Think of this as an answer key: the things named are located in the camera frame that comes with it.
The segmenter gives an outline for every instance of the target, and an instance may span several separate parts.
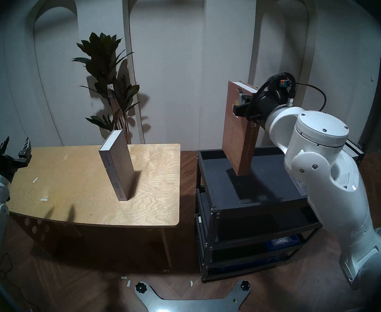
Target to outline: cable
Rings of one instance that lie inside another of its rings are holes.
[[[315,87],[315,86],[313,86],[313,85],[309,85],[309,84],[304,84],[304,83],[302,83],[302,82],[297,82],[296,84],[298,84],[298,85],[309,86],[309,87],[312,87],[312,88],[315,88],[316,90],[318,90],[318,91],[323,95],[323,98],[324,98],[323,105],[322,105],[322,107],[321,107],[321,109],[320,109],[319,111],[323,110],[323,108],[324,108],[325,105],[326,105],[326,96],[325,96],[325,94],[324,94],[324,92],[323,92],[322,90],[320,90],[318,87]]]
[[[11,283],[10,280],[7,278],[7,273],[10,272],[10,271],[13,269],[13,263],[11,262],[10,255],[9,255],[8,253],[4,253],[4,255],[3,255],[3,257],[1,258],[1,261],[0,261],[0,266],[1,266],[1,264],[3,263],[3,260],[4,260],[5,255],[8,256],[8,260],[10,261],[10,265],[11,265],[11,267],[10,267],[8,270],[6,270],[6,271],[0,270],[0,272],[4,273],[4,277],[2,278],[2,277],[0,276],[0,278],[1,278],[1,279],[5,279],[10,285],[12,285],[12,286],[18,288],[19,291],[20,291],[21,297],[23,298],[23,300],[25,300],[25,301],[26,301],[27,303],[29,303],[30,305],[35,306],[35,307],[37,308],[37,310],[39,310],[39,312],[41,312],[40,308],[39,308],[36,304],[27,301],[26,298],[24,297],[23,292],[21,291],[21,289],[20,289],[17,285]]]

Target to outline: black metal cart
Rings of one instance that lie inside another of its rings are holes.
[[[202,281],[287,264],[322,227],[307,189],[276,147],[256,148],[251,173],[237,176],[222,150],[198,151],[196,245]],[[289,247],[271,240],[291,236]]]

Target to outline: brown book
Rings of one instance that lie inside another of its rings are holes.
[[[247,121],[244,117],[235,116],[233,106],[238,105],[240,93],[252,95],[255,92],[256,89],[241,82],[228,82],[222,150],[237,175],[250,173],[260,126],[253,121]]]

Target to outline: wooden table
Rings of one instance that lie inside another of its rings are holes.
[[[60,236],[81,236],[74,225],[157,227],[171,267],[164,228],[179,223],[180,144],[129,145],[136,178],[128,201],[118,201],[99,148],[33,148],[11,184],[13,217],[51,254]]]

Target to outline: book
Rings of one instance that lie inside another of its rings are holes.
[[[99,149],[99,155],[118,200],[127,201],[135,175],[124,132],[112,131]]]
[[[238,105],[240,93],[252,95],[255,92],[257,90],[252,86],[241,82],[228,82],[222,150],[236,175],[250,173],[251,160],[260,126],[253,121],[247,121],[244,117],[235,116],[233,106]]]

